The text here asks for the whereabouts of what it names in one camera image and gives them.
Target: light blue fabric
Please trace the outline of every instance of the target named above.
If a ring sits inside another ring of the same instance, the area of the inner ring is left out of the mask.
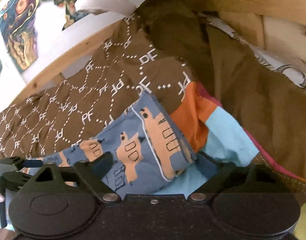
[[[158,190],[154,195],[184,194],[187,198],[207,182],[206,177],[199,171],[197,164],[191,164],[180,176],[173,179],[166,187]]]
[[[223,108],[218,106],[205,125],[209,129],[209,134],[207,143],[201,151],[215,160],[246,167],[258,154],[259,150],[243,128]]]

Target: black mechanical device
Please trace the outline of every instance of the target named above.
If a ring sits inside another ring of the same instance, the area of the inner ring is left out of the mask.
[[[218,173],[187,200],[183,195],[121,200],[101,182],[112,162],[108,153],[73,167],[46,164],[23,179],[8,209],[15,239],[296,239],[300,206],[265,166],[218,163]]]

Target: wooden frame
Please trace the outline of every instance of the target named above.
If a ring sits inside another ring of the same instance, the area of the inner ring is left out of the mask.
[[[265,49],[262,16],[286,19],[306,26],[306,0],[187,0],[196,11],[216,11],[251,43]],[[91,54],[118,26],[115,22],[80,42],[40,72],[16,97],[19,103],[48,81],[64,80],[61,72],[78,58]]]

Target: pink trim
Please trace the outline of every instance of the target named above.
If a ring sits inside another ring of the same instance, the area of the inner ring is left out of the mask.
[[[199,90],[199,93],[202,97],[207,98],[208,100],[211,100],[212,102],[216,103],[218,106],[222,107],[222,104],[217,101],[214,97],[211,97],[210,94],[207,92],[207,90],[203,87],[202,83],[198,82],[197,83],[197,89]],[[280,173],[283,173],[289,177],[293,177],[296,179],[301,179],[301,177],[293,174],[292,172],[286,170],[285,168],[283,168],[281,165],[277,164],[274,159],[263,149],[263,147],[255,140],[255,138],[247,131],[243,128],[243,130],[245,131],[245,133],[249,136],[249,138],[251,139],[251,141],[253,142],[253,144],[256,146],[256,148],[261,152],[261,154],[264,156],[265,161],[268,162],[268,164],[270,166],[272,166],[272,168]]]

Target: screw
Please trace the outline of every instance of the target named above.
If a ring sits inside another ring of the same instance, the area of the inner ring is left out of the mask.
[[[158,200],[157,199],[152,199],[151,200],[151,204],[157,204],[158,203]]]
[[[203,201],[206,199],[206,196],[203,193],[192,193],[191,199],[194,201]]]
[[[115,202],[118,200],[118,195],[115,193],[107,193],[103,196],[103,200],[107,202]]]

